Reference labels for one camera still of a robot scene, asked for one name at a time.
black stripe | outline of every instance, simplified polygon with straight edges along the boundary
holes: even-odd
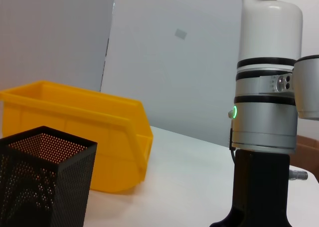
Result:
[[[237,68],[252,65],[252,64],[280,64],[280,65],[295,65],[294,59],[286,59],[286,58],[273,58],[273,57],[263,57],[263,58],[252,58],[252,59],[244,59],[237,63]]]
[[[271,75],[282,75],[282,74],[291,74],[291,72],[278,71],[278,70],[244,71],[236,75],[236,81],[240,79],[258,78],[260,76],[271,76]]]
[[[318,59],[318,58],[319,58],[319,55],[306,56],[306,57],[303,57],[303,58],[297,60],[296,63],[298,63],[300,61],[308,60],[308,59]]]
[[[237,96],[234,103],[272,103],[296,106],[295,99],[277,96]]]

perforated metal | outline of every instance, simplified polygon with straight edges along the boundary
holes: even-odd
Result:
[[[97,144],[40,127],[0,140],[0,227],[82,227]]]

white wall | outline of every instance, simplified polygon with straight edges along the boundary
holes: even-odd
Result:
[[[1,0],[0,89],[36,80],[99,90],[113,0]]]
[[[319,53],[319,0],[285,1],[304,12],[303,55]],[[151,125],[227,145],[240,11],[241,0],[116,0],[102,91],[143,101]],[[318,126],[298,132],[319,138]]]

white tabletop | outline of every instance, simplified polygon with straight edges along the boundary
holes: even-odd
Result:
[[[227,216],[234,174],[229,149],[152,130],[145,182],[120,195],[91,191],[84,227],[209,227]],[[289,182],[287,212],[293,227],[319,226],[319,184],[313,174]]]

yellow plastic bin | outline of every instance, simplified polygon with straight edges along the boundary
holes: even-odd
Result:
[[[3,136],[48,126],[98,143],[91,189],[145,179],[153,134],[141,102],[40,81],[0,92]]]

